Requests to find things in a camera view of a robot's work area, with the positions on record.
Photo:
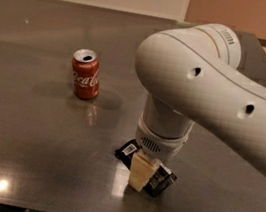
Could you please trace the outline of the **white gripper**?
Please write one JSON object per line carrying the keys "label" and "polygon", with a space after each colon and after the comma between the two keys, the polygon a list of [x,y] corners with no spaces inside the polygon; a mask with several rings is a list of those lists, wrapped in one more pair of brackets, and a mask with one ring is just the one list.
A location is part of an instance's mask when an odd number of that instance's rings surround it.
{"label": "white gripper", "polygon": [[[135,191],[142,190],[150,178],[153,177],[161,164],[159,159],[169,161],[178,154],[179,150],[188,141],[193,126],[194,123],[190,122],[183,131],[183,135],[177,139],[164,138],[152,132],[144,123],[144,119],[139,118],[135,141],[144,151],[140,150],[133,155],[128,181]],[[151,158],[146,153],[159,159]]]}

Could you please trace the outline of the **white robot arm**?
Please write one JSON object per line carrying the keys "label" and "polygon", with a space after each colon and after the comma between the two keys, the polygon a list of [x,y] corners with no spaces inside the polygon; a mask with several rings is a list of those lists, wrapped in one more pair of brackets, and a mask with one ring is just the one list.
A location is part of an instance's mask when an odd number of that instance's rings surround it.
{"label": "white robot arm", "polygon": [[238,72],[241,44],[222,24],[152,34],[137,49],[148,90],[130,186],[142,189],[200,124],[266,177],[266,88]]}

